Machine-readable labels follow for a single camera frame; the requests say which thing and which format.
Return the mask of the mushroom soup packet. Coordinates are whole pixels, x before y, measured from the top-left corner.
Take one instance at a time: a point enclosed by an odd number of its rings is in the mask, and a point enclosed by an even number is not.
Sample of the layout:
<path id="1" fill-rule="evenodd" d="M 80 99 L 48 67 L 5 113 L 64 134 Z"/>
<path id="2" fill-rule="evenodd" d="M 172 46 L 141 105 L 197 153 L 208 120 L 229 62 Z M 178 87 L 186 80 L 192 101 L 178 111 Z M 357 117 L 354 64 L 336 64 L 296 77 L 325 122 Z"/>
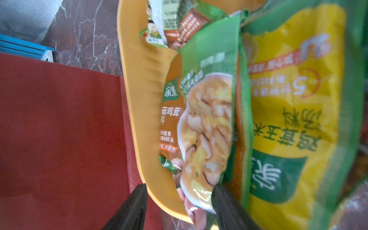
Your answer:
<path id="1" fill-rule="evenodd" d="M 234 136 L 239 17 L 206 25 L 173 58 L 163 88 L 160 151 L 198 230 L 212 227 L 212 192 Z"/>

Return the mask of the yellow plastic tray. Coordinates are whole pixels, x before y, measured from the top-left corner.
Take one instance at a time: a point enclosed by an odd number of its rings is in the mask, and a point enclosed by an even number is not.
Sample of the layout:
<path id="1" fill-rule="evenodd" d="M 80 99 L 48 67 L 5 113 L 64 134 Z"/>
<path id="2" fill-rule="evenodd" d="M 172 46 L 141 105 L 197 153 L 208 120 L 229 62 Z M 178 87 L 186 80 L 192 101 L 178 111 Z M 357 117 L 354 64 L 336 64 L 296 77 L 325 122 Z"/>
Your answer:
<path id="1" fill-rule="evenodd" d="M 148 23 L 146 4 L 146 1 L 120 1 L 117 10 L 117 33 L 136 165 L 154 203 L 169 215 L 190 222 L 172 175 L 158 161 L 163 87 L 176 52 L 149 45 L 139 37 Z"/>

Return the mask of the red paper bag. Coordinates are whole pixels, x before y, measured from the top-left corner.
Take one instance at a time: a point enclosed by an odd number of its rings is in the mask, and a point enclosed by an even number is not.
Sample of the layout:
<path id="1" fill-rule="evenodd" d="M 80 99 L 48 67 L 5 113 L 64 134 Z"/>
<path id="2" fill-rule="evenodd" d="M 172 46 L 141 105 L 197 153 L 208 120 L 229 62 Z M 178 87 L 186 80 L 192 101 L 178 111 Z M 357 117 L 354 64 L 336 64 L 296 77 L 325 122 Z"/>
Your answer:
<path id="1" fill-rule="evenodd" d="M 1 229 L 99 230 L 141 183 L 121 76 L 1 54 Z"/>

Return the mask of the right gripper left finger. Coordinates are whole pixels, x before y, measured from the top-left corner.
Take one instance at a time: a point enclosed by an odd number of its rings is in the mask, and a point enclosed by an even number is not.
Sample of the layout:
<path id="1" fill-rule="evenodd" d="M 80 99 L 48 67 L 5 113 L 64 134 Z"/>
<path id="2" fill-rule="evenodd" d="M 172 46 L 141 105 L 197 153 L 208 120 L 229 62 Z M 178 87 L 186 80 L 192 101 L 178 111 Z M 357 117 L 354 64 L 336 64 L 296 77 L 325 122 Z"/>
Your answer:
<path id="1" fill-rule="evenodd" d="M 138 185 L 102 230 L 143 230 L 147 204 L 146 184 Z"/>

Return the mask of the blue white wooden crate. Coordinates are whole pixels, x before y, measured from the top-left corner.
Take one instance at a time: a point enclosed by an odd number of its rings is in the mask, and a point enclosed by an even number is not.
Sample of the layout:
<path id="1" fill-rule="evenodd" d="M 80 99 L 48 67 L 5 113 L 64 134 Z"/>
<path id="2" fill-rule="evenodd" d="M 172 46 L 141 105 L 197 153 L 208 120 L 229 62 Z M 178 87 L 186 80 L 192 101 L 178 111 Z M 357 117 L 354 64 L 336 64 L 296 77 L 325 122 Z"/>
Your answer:
<path id="1" fill-rule="evenodd" d="M 2 53 L 54 62 L 54 51 L 55 50 L 50 47 L 1 34 Z"/>

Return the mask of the orange green packet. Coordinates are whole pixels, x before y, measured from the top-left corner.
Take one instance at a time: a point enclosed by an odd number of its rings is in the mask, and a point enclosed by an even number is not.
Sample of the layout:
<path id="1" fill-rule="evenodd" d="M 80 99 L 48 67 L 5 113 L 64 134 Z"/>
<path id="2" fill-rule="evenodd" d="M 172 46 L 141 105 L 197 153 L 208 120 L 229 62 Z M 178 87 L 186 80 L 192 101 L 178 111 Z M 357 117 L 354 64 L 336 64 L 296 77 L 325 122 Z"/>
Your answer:
<path id="1" fill-rule="evenodd" d="M 203 1 L 148 1 L 148 26 L 140 37 L 157 47 L 180 50 L 202 27 L 227 17 L 227 14 Z"/>

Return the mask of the yellow green soup packet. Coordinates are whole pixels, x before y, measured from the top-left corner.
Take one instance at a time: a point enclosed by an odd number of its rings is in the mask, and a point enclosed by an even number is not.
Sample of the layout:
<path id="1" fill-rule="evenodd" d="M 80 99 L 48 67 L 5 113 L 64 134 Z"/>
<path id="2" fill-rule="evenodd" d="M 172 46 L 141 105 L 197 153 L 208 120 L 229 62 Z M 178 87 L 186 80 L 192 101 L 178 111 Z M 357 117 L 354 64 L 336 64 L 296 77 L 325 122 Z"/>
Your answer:
<path id="1" fill-rule="evenodd" d="M 367 1 L 267 1 L 241 26 L 254 144 L 248 213 L 326 230 L 357 154 Z"/>

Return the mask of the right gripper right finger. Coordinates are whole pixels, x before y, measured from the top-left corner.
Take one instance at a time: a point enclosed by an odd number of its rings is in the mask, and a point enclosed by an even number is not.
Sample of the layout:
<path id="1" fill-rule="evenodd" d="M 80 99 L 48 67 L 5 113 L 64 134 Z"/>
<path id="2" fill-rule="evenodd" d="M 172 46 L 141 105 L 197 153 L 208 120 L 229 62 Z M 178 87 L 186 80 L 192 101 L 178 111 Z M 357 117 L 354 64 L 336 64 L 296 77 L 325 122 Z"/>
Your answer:
<path id="1" fill-rule="evenodd" d="M 216 185 L 211 199 L 220 230 L 260 230 L 226 186 Z"/>

